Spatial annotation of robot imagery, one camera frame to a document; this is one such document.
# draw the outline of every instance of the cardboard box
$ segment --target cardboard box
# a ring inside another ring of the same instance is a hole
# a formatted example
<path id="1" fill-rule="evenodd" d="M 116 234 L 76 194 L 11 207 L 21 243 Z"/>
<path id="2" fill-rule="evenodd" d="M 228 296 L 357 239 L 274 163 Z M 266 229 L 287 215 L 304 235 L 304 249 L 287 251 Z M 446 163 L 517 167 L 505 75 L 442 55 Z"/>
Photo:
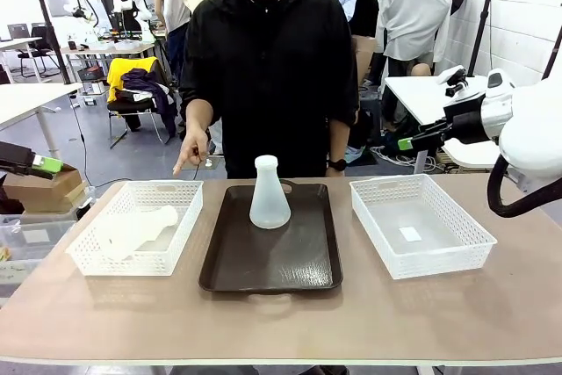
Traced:
<path id="1" fill-rule="evenodd" d="M 53 180 L 35 176 L 9 174 L 4 191 L 10 199 L 17 199 L 29 213 L 67 213 L 83 197 L 80 172 L 64 164 Z"/>
<path id="2" fill-rule="evenodd" d="M 363 83 L 369 65 L 371 65 L 372 54 L 377 48 L 377 40 L 372 37 L 362 37 L 360 35 L 353 36 L 355 44 L 355 53 L 357 57 L 357 80 L 359 85 Z"/>

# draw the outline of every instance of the yellow cloth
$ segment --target yellow cloth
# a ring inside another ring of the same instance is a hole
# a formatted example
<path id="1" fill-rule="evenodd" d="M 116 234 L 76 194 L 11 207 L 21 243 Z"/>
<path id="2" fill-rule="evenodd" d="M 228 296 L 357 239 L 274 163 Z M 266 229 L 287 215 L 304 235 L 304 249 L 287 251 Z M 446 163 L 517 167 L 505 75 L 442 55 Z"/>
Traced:
<path id="1" fill-rule="evenodd" d="M 109 97 L 107 102 L 115 101 L 115 90 L 123 90 L 123 81 L 121 77 L 131 72 L 133 69 L 145 69 L 147 72 L 152 70 L 155 61 L 158 58 L 149 57 L 147 59 L 113 59 L 112 65 L 109 68 L 109 75 L 107 76 L 107 83 L 110 84 Z"/>

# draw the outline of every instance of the floor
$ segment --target floor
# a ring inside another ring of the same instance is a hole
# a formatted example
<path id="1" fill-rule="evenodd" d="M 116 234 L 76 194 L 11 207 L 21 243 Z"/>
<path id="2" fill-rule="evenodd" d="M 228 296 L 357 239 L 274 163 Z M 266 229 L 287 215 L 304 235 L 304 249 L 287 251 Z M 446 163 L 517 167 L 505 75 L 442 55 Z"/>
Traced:
<path id="1" fill-rule="evenodd" d="M 142 117 L 143 127 L 138 133 L 130 133 L 113 150 L 109 149 L 109 127 L 107 111 L 103 105 L 81 107 L 74 111 L 70 108 L 68 98 L 61 98 L 49 107 L 60 110 L 56 114 L 48 114 L 47 122 L 54 133 L 55 142 L 61 150 L 64 161 L 83 174 L 86 170 L 90 184 L 100 186 L 97 196 L 111 185 L 111 180 L 122 177 L 135 180 L 167 179 L 172 177 L 172 168 L 176 163 L 181 145 L 178 138 L 168 145 L 162 145 L 156 135 L 152 121 Z M 76 119 L 80 122 L 85 139 L 86 149 L 80 140 L 80 132 Z M 159 127 L 164 133 L 161 122 Z M 115 133 L 124 128 L 124 122 L 115 122 Z M 31 148 L 39 154 L 48 155 L 47 145 L 40 131 L 36 118 L 31 117 L 0 132 L 0 141 L 12 142 Z M 410 174 L 410 168 L 392 165 L 379 161 L 377 165 L 351 168 L 348 176 L 375 176 Z M 215 170 L 201 169 L 197 175 L 193 170 L 186 170 L 181 178 L 192 180 L 225 178 L 227 176 L 224 163 Z M 250 367 L 176 367 L 171 375 L 296 375 L 306 368 L 291 366 L 257 366 Z M 147 367 L 121 366 L 44 366 L 29 364 L 13 364 L 0 362 L 0 374 L 6 375 L 149 375 Z M 366 367 L 350 368 L 352 375 L 415 375 L 415 368 L 409 367 Z M 554 375 L 562 373 L 562 365 L 550 364 L 542 366 L 508 367 L 508 368 L 466 368 L 463 375 Z"/>

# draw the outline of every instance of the black watch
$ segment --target black watch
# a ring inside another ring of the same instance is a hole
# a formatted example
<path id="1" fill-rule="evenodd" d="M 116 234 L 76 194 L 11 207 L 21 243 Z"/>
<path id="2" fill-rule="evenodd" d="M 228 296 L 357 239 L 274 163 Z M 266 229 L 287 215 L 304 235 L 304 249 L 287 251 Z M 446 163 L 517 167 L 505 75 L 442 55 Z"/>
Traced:
<path id="1" fill-rule="evenodd" d="M 331 167 L 332 169 L 337 171 L 345 171 L 348 167 L 348 164 L 345 160 L 340 160 L 339 162 L 332 162 L 331 160 L 328 160 L 328 167 Z"/>

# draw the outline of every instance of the basket bottom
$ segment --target basket bottom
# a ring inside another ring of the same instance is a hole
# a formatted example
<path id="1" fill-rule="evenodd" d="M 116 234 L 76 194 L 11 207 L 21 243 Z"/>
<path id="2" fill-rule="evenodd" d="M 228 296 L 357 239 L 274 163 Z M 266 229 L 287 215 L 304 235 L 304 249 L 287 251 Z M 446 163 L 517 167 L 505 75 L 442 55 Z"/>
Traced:
<path id="1" fill-rule="evenodd" d="M 421 199 L 367 208 L 397 255 L 464 246 Z"/>

